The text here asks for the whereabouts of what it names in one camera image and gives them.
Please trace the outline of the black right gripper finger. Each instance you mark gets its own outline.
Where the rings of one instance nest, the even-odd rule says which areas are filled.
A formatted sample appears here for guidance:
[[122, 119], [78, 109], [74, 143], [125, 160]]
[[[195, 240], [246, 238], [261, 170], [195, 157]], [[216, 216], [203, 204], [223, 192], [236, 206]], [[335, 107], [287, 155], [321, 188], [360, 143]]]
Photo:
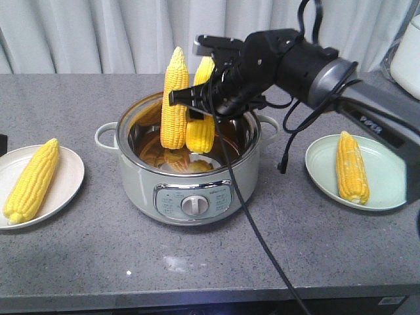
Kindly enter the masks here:
[[193, 106], [188, 107], [188, 120], [204, 120], [206, 117], [209, 117], [210, 114], [206, 111], [202, 111], [199, 108]]
[[207, 103], [208, 84], [203, 83], [169, 93], [169, 105], [204, 106]]

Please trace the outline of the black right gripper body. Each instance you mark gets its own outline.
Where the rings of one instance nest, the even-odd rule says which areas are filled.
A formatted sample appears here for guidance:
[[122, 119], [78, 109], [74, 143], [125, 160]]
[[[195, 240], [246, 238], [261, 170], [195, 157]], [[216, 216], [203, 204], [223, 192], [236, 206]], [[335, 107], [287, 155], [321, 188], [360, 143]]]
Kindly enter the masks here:
[[251, 101], [275, 84], [281, 59], [302, 38], [289, 28], [248, 35], [233, 65], [205, 84], [203, 105], [217, 117], [247, 112]]

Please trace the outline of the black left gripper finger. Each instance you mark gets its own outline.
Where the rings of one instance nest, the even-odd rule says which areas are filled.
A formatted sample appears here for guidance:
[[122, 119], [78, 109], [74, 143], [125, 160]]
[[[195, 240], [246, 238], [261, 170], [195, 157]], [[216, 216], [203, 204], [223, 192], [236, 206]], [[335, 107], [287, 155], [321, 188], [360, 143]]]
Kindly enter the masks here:
[[8, 151], [8, 136], [0, 134], [0, 156], [3, 156]]

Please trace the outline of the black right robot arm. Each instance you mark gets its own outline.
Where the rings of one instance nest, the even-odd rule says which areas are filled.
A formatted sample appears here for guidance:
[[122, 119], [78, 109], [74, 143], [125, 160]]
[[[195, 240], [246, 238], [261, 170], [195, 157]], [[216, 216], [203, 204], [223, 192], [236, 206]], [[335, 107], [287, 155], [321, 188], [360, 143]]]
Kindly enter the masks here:
[[312, 108], [334, 110], [369, 132], [406, 164], [406, 201], [419, 199], [419, 104], [377, 89], [355, 75], [356, 64], [330, 47], [307, 42], [296, 30], [258, 31], [240, 41], [200, 35], [195, 52], [215, 63], [201, 85], [171, 91], [194, 118], [219, 120], [268, 106], [264, 92], [278, 86]]

